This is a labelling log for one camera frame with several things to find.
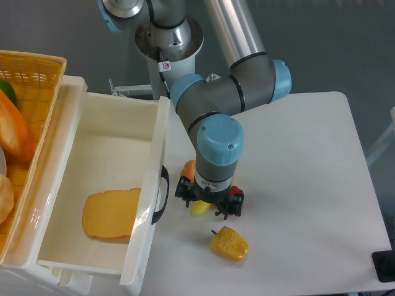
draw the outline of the white drawer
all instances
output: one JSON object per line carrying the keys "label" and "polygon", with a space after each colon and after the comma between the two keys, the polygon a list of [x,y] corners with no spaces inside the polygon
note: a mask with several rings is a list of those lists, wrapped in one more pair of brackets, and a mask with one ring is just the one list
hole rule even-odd
{"label": "white drawer", "polygon": [[[19,229],[20,240],[14,242],[5,262],[13,268],[39,264],[119,275],[125,290],[137,295],[154,234],[152,216],[159,206],[161,173],[166,175],[162,164],[169,99],[142,101],[95,93],[85,93],[79,99],[81,109],[75,111],[81,112],[81,117],[65,169],[48,180],[44,178],[46,170],[55,172],[54,164],[44,163],[40,175],[34,176],[37,190],[23,211],[27,218]],[[47,181],[61,181],[59,191],[40,192]],[[130,240],[89,238],[82,228],[88,196],[134,187],[141,187],[141,195]],[[21,257],[21,251],[27,251],[20,246],[25,239],[34,243]]]}

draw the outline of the toy pepper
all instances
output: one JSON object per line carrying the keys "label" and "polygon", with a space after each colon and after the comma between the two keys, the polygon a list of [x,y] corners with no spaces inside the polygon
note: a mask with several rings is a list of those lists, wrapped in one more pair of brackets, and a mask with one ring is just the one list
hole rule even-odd
{"label": "toy pepper", "polygon": [[248,253],[247,242],[233,229],[224,226],[211,240],[210,249],[218,256],[233,262],[241,262]]}

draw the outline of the bread slice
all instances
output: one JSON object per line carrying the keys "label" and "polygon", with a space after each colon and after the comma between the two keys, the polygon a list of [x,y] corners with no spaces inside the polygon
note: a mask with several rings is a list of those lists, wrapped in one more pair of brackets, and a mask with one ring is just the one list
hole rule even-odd
{"label": "bread slice", "polygon": [[111,190],[88,197],[82,214],[85,233],[98,239],[130,237],[141,188]]}

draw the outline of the black drawer handle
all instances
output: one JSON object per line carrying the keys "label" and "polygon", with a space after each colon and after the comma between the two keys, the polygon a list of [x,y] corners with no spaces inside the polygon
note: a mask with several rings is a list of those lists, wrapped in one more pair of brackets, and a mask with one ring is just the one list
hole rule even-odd
{"label": "black drawer handle", "polygon": [[167,182],[166,198],[165,198],[165,202],[163,204],[163,207],[159,211],[154,212],[154,214],[152,216],[152,223],[151,224],[155,224],[155,223],[158,222],[158,220],[161,218],[163,212],[165,211],[165,207],[166,207],[166,204],[167,204],[168,188],[169,188],[170,181],[169,181],[169,177],[168,177],[168,171],[166,170],[164,165],[162,165],[162,172],[160,173],[160,177],[164,178],[166,180],[166,182]]}

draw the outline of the wicker basket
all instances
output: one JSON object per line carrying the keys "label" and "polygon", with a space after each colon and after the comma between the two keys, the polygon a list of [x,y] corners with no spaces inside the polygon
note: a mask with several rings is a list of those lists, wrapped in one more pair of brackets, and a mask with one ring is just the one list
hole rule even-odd
{"label": "wicker basket", "polygon": [[19,162],[5,152],[7,177],[15,190],[15,207],[7,220],[0,224],[0,265],[21,220],[21,209],[29,198],[27,193],[31,177],[36,169],[65,68],[66,60],[61,57],[0,51],[0,78],[14,88],[17,108],[37,140],[35,156],[29,163]]}

